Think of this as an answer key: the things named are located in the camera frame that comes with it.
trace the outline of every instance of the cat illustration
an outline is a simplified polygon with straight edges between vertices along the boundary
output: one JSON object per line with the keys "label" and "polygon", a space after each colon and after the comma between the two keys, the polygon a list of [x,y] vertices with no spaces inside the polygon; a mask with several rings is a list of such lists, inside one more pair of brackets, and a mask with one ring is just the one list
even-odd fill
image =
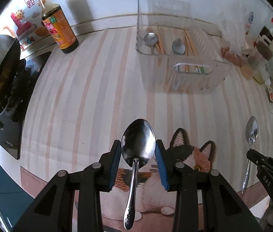
{"label": "cat illustration", "polygon": [[[211,167],[214,143],[206,142],[201,148],[191,146],[186,131],[179,128],[175,131],[170,147],[179,162],[183,162],[193,170],[208,172]],[[171,215],[175,212],[176,192],[167,192],[161,184],[158,166],[152,158],[145,166],[148,172],[139,172],[136,192],[135,220],[142,217],[143,212]],[[115,186],[110,193],[100,193],[101,212],[106,218],[123,220],[131,181],[131,170],[119,168]]]}

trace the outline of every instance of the cabinet door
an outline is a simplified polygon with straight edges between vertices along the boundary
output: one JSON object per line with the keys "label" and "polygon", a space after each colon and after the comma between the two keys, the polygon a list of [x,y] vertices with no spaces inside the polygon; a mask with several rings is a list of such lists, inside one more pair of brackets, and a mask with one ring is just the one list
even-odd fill
{"label": "cabinet door", "polygon": [[25,191],[0,193],[0,212],[9,230],[12,230],[33,200],[34,198]]}
{"label": "cabinet door", "polygon": [[23,191],[23,189],[0,166],[0,193],[20,191]]}

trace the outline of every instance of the clear plastic bin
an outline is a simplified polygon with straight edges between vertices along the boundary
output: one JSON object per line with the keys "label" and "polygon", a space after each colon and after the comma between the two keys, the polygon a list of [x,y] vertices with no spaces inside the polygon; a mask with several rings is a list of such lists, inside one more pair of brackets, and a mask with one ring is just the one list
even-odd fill
{"label": "clear plastic bin", "polygon": [[[196,22],[189,16],[189,4],[183,1],[138,1],[136,50],[145,90],[208,94],[232,69],[232,65],[220,55],[221,32],[217,26],[203,21]],[[145,45],[143,38],[148,28],[160,35],[159,41],[163,44],[165,54],[155,50],[152,55],[150,47]],[[173,53],[172,42],[176,38],[184,41],[184,29],[188,30],[198,56]]]}

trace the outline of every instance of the drawer handle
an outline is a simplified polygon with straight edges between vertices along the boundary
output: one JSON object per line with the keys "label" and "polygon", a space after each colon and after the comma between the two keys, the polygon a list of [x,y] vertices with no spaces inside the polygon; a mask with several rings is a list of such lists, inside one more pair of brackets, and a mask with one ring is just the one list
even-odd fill
{"label": "drawer handle", "polygon": [[7,220],[8,220],[8,222],[9,222],[10,227],[12,228],[13,226],[12,226],[12,224],[11,224],[11,222],[10,222],[9,217],[7,217]]}

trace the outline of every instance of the black stove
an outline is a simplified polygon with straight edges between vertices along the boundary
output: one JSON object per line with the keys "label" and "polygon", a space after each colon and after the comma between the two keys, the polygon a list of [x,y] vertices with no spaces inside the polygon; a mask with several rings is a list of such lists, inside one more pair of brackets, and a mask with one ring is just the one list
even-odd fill
{"label": "black stove", "polygon": [[0,104],[0,145],[20,158],[23,123],[37,79],[51,52],[30,60],[21,59],[14,80]]}

